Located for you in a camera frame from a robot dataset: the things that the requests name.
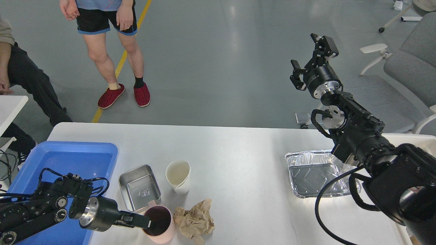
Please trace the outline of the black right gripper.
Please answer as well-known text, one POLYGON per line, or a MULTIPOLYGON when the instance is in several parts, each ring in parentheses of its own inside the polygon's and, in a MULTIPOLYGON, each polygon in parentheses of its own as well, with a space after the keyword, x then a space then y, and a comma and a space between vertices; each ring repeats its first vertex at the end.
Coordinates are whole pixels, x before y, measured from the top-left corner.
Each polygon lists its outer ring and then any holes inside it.
POLYGON ((293 73, 290 81, 297 90, 308 90, 312 98, 321 99, 325 94, 334 94, 342 82, 328 64, 339 55, 339 50, 331 37, 311 33, 315 48, 310 59, 310 68, 301 68, 297 60, 291 60, 293 73))

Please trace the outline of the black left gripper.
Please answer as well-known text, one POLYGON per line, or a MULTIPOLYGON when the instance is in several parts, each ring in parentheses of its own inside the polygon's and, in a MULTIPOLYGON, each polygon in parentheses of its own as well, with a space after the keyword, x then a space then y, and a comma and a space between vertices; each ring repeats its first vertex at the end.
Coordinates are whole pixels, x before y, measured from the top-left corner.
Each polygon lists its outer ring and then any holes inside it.
POLYGON ((108 230, 112 225, 149 229, 151 219, 134 212, 119 211, 118 203, 114 199, 92 196, 79 219, 79 224, 83 229, 100 232, 108 230))

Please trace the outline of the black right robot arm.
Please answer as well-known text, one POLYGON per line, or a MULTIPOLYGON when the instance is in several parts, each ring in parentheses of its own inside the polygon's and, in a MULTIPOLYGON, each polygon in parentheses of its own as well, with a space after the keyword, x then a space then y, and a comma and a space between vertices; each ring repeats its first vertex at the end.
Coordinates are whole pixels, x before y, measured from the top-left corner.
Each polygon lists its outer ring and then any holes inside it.
POLYGON ((332 184, 348 176, 355 203, 369 211, 380 211, 406 226, 422 245, 435 244, 435 157, 410 144, 392 145, 383 137, 383 121, 358 104, 329 65, 339 51, 333 39, 310 35, 315 48, 304 68, 291 60, 290 81, 297 90, 309 90, 314 99, 330 110, 314 109, 310 121, 331 138, 331 153, 343 163, 356 160, 358 167, 327 183, 315 202, 315 216, 321 228, 335 240, 350 242, 332 233, 318 211, 321 197, 332 184))

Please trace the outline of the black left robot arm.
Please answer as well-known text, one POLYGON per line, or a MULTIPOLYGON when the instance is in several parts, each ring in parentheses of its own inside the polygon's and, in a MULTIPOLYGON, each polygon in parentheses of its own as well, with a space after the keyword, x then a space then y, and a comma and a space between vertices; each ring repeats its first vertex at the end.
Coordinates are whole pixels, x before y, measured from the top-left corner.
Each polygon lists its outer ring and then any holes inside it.
POLYGON ((150 217, 118 210, 115 200, 103 197, 109 187, 104 177, 83 179, 44 168, 33 194, 1 194, 1 244, 14 245, 65 219, 78 219, 82 229, 104 232, 111 226, 150 229, 150 217))

